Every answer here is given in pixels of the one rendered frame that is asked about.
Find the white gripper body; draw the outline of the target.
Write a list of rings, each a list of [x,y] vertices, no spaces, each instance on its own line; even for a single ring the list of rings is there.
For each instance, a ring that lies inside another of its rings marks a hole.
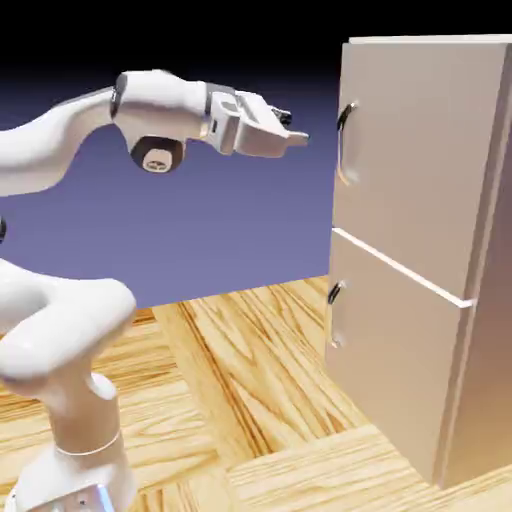
[[[287,146],[287,130],[271,106],[259,94],[238,91],[240,120],[234,150],[254,157],[282,157]]]

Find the tall beige cabinet door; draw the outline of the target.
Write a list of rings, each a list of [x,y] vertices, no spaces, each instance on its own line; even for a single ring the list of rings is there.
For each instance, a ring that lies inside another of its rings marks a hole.
[[[333,224],[448,294],[470,296],[484,182],[508,91],[506,40],[353,40]]]

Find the short beige cabinet door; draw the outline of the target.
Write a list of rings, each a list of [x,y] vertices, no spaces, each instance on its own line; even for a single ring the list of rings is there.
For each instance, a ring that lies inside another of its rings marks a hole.
[[[338,233],[331,238],[331,378],[427,481],[468,310]]]

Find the beige cabinet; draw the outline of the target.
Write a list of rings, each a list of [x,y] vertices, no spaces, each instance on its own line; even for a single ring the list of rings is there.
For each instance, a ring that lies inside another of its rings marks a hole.
[[[512,35],[355,37],[353,40],[506,40]],[[512,69],[484,182],[470,296],[460,300],[333,224],[338,233],[406,276],[467,308],[454,350],[432,484],[451,487],[512,464]]]

